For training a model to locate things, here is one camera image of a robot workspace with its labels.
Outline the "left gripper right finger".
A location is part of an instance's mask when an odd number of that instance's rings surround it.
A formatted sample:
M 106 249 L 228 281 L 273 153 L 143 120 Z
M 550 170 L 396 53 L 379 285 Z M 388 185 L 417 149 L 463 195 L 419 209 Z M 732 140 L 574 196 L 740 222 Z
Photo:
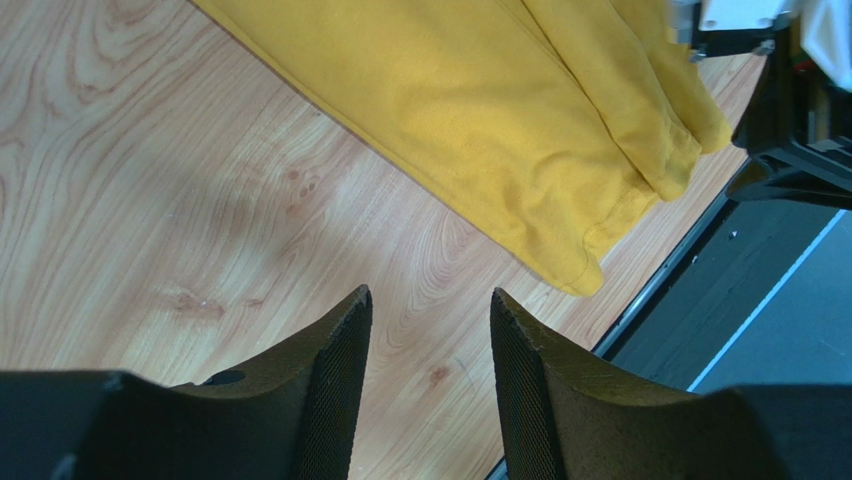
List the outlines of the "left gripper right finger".
M 490 335 L 511 479 L 847 479 L 847 385 L 700 395 L 634 375 L 493 292 Z

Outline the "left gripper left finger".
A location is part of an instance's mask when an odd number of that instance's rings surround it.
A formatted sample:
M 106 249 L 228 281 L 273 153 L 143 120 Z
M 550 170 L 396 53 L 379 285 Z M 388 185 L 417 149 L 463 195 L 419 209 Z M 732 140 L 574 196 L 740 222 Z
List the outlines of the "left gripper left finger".
M 372 327 L 367 286 L 201 384 L 5 371 L 5 479 L 344 479 Z

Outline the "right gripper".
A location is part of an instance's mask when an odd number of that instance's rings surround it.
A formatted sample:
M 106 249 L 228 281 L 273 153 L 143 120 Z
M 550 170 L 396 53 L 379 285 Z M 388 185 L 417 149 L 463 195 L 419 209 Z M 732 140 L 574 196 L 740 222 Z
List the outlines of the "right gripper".
M 704 57 L 753 53 L 766 59 L 732 142 L 747 153 L 726 189 L 737 202 L 789 200 L 851 207 L 851 94 L 800 46 L 788 15 L 757 30 L 702 31 L 690 45 Z

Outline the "yellow t-shirt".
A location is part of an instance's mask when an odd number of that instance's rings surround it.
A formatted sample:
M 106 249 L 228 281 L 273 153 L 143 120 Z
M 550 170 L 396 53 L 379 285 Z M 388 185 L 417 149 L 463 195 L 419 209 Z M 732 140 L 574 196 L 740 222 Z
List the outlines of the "yellow t-shirt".
M 664 1 L 204 1 L 317 106 L 556 288 L 731 127 Z

